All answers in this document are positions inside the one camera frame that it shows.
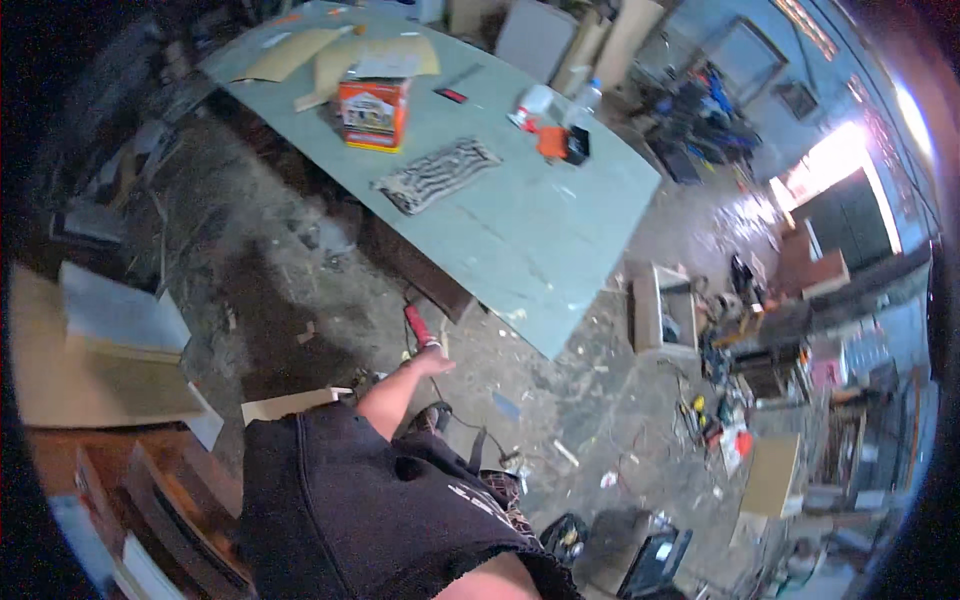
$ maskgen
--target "window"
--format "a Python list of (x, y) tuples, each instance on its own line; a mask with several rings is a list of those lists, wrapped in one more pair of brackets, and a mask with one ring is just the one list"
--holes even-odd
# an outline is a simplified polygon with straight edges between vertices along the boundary
[(824, 33), (824, 30), (820, 29), (820, 26), (810, 17), (804, 7), (800, 6), (795, 0), (774, 0), (774, 2), (800, 28), (800, 31), (817, 44), (827, 60), (833, 60), (833, 57), (837, 54), (837, 45), (833, 43), (830, 36)]

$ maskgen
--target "bright light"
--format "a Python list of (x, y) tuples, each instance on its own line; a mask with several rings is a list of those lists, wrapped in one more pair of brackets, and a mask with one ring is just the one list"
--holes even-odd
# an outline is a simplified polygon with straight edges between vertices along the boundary
[(903, 120), (906, 121), (906, 128), (910, 130), (913, 139), (920, 146), (920, 151), (927, 158), (933, 158), (933, 143), (930, 141), (930, 132), (926, 128), (924, 116), (920, 113), (920, 107), (917, 101), (913, 99), (910, 92), (897, 86), (897, 104), (900, 105), (900, 112), (903, 113)]
[(770, 180), (770, 186), (780, 206), (789, 211), (822, 193), (857, 169), (863, 169), (867, 182), (876, 196), (880, 217), (883, 219), (883, 226), (890, 240), (890, 249), (894, 254), (902, 252), (893, 210), (883, 192), (880, 176), (867, 152), (867, 134), (853, 121), (844, 123), (811, 148), (809, 154), (790, 172), (785, 186), (776, 178)]

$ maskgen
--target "orange box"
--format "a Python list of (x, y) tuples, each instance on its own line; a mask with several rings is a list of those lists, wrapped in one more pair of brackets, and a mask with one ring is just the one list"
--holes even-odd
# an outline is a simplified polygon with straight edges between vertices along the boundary
[(340, 82), (340, 115), (348, 146), (399, 152), (410, 81), (370, 78)]

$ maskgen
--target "black shirt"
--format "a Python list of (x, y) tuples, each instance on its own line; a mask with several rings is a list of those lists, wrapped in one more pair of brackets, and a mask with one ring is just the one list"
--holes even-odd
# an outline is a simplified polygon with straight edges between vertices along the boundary
[(580, 597), (435, 436), (388, 443), (335, 402), (254, 421), (244, 437), (243, 554), (261, 598), (432, 598), (501, 552), (544, 598)]

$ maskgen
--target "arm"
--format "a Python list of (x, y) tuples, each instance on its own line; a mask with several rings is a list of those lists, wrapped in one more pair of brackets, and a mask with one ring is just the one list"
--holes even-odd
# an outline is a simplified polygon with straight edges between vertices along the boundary
[(387, 378), (374, 385), (357, 403), (357, 413), (389, 441), (406, 415), (410, 398), (423, 377), (450, 371), (456, 363), (444, 357), (440, 347), (428, 347)]

